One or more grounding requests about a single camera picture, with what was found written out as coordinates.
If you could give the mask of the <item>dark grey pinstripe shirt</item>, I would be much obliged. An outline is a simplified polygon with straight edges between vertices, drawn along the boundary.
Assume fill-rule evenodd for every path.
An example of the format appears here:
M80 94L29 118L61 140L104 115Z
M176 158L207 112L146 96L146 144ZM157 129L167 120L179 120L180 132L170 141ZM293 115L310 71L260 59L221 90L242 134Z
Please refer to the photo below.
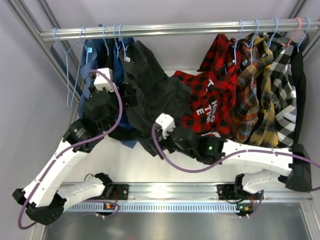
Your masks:
M127 96L137 100L126 105L130 125L139 131L138 142L153 157L158 154L152 140L152 126L161 113L176 120L192 114L192 89L176 77L169 77L153 52L141 41L128 42L119 52L123 67L123 83L135 89Z

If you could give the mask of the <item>light blue wire hanger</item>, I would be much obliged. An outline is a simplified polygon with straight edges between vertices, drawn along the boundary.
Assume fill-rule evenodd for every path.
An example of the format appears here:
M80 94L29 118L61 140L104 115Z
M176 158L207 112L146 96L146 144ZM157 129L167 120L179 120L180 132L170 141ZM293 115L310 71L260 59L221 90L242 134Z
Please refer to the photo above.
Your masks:
M132 37L128 37L128 38L122 38L122 24L119 25L118 27L118 36L120 38L120 42L122 44L122 49L123 49L123 59L126 61L126 62L130 62L131 59L129 57L127 57L127 49L128 49L128 45L127 43L134 43L134 39Z

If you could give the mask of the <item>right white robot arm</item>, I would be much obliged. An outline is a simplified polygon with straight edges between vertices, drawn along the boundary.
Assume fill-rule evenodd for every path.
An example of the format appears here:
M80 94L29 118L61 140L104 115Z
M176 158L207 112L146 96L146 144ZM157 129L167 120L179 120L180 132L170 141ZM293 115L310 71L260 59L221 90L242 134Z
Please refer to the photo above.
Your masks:
M152 126L151 137L161 158L184 173L198 174L229 165L255 168L255 172L243 171L233 177L234 190L242 194L256 194L273 188L305 193L313 190L312 161L299 144L276 149L250 146L214 136L197 136L184 127L163 131L157 124ZM205 167L187 169L173 163L164 153L161 142L170 151L185 154Z

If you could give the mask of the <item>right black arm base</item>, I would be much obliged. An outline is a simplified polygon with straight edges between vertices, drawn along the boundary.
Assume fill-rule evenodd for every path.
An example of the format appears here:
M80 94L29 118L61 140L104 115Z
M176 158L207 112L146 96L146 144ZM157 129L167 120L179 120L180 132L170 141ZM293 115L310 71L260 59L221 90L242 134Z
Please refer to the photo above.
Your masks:
M262 196L261 192L248 193L244 190L235 190L234 184L218 184L216 187L218 199L233 204L246 200L260 200Z

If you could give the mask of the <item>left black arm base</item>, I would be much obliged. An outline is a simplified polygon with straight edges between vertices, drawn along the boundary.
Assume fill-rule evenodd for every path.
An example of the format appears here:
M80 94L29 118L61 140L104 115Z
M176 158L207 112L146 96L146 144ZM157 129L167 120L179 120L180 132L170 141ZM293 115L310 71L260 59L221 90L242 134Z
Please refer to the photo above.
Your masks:
M105 189L102 194L99 196L94 196L89 198L89 200L127 200L129 194L129 185L124 183L114 183L112 179L105 173L97 173L95 175L88 173L84 180L86 181L88 176L91 175L91 178L98 178L105 185Z

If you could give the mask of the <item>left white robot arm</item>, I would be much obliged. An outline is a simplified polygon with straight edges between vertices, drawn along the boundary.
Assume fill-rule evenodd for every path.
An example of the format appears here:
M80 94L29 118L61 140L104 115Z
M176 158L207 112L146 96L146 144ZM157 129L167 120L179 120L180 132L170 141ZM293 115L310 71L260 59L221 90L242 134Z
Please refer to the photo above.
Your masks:
M26 230L22 225L24 214L27 214L34 224L47 226L56 221L66 209L90 198L100 197L111 190L112 184L104 173L69 188L61 187L69 172L97 143L116 129L123 115L123 102L117 86L105 76L101 82L94 80L94 86L96 95L115 94L117 119L114 125L107 131L93 131L84 140L79 139L86 131L84 128L77 127L66 132L56 152L37 177L26 187L17 188L12 194L22 206L17 221L19 229Z

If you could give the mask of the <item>blue plaid shirt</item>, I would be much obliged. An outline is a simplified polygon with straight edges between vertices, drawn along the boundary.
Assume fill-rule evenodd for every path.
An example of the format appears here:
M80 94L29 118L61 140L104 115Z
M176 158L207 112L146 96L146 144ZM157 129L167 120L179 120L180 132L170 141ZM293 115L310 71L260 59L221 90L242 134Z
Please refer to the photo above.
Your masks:
M123 80L124 80L124 70L123 66L120 60L120 57L118 56L118 52L123 48L123 45L126 45L127 43L134 43L135 40L133 37L125 37L123 40L116 40L116 44L113 47L113 82L118 87L118 92L122 96L125 91L122 86ZM126 115L125 109L122 112L121 120L118 125L118 127L123 128L124 130L132 131L134 128L130 125L128 117Z

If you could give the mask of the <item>light blue checked shirt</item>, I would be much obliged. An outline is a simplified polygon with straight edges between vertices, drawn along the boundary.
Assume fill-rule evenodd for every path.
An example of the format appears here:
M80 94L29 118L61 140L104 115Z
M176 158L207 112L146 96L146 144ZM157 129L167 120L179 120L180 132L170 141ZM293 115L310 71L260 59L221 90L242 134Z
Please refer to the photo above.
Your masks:
M84 114L84 104L91 95L89 87L93 83L93 79L90 77L89 72L91 70L98 69L98 61L101 55L102 44L102 39L87 39L84 42L79 72L85 82L85 86L77 107L78 116L80 118L82 118Z

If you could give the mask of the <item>yellow brown plaid shirt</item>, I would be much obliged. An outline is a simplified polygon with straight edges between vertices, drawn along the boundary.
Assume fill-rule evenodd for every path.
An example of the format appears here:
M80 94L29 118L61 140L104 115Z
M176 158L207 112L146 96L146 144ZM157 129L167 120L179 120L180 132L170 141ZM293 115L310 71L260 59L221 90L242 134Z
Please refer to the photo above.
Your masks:
M251 33L237 43L241 59L230 137L238 143L274 148L279 141L271 93L274 57L267 50L268 42L264 36Z

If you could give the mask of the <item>red plaid hanging shirt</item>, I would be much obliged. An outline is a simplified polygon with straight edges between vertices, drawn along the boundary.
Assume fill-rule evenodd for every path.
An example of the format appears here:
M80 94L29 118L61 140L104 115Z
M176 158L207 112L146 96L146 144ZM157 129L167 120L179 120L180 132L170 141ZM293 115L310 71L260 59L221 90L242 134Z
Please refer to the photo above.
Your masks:
M235 39L218 34L197 71L212 73L218 81L236 82L241 54L235 48L235 43Z

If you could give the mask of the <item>black white plaid shirt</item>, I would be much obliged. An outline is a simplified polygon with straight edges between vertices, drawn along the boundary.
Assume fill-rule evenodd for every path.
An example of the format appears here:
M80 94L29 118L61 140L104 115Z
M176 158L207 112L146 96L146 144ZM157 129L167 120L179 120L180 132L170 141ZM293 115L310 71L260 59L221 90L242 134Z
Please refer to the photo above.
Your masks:
M273 62L270 66L271 99L275 109L275 130L278 147L294 143L297 121L297 92L292 76L291 56L294 50L290 39L276 34L271 40Z

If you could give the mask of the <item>black shirt far right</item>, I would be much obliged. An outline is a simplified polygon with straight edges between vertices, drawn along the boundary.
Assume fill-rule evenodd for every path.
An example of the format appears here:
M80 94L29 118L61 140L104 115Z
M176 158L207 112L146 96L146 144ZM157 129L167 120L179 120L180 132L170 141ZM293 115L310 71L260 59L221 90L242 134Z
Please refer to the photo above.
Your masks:
M307 98L307 79L304 72L304 58L302 50L297 43L295 43L293 52L291 54L291 73L296 91L296 107L297 116L296 124L293 136L293 142L298 143L300 138L300 133L302 129L302 123L305 113L305 104Z

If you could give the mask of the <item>black hanging garment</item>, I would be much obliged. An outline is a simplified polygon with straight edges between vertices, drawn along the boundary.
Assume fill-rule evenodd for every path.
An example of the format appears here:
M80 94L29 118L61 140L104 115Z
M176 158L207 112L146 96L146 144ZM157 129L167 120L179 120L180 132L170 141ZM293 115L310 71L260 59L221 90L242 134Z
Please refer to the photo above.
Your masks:
M106 41L106 45L102 43L101 45L101 53L98 59L98 67L99 68L110 68L114 70L114 46L117 44L114 39L108 39ZM135 129L133 130L124 130L122 127L116 127L114 131L112 131L108 136L119 140L119 141L134 141L135 137Z

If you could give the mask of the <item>aluminium front rail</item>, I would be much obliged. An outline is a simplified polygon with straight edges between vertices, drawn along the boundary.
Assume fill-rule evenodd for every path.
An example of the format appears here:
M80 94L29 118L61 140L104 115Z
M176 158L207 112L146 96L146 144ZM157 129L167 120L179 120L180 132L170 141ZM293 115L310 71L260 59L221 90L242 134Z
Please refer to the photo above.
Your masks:
M126 199L120 199L118 193L117 213L234 213L240 211L258 210L259 200L244 200L231 203L223 200L218 194L218 185L222 183L128 183L123 194ZM285 189L271 189L264 191L262 203L304 203L312 200L310 193L294 192ZM78 203L65 212L78 213L112 213L113 208L106 206L107 202L116 200L89 200Z

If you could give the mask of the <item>aluminium hanging rail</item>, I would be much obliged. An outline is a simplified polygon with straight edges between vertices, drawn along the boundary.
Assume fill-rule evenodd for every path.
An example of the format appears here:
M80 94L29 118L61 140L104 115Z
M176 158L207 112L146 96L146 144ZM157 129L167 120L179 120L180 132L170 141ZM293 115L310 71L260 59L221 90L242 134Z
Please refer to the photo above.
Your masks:
M40 33L44 41L100 39L113 37L151 37L201 34L244 34L251 32L317 31L319 19L280 19L150 25L115 25L80 28L55 28Z

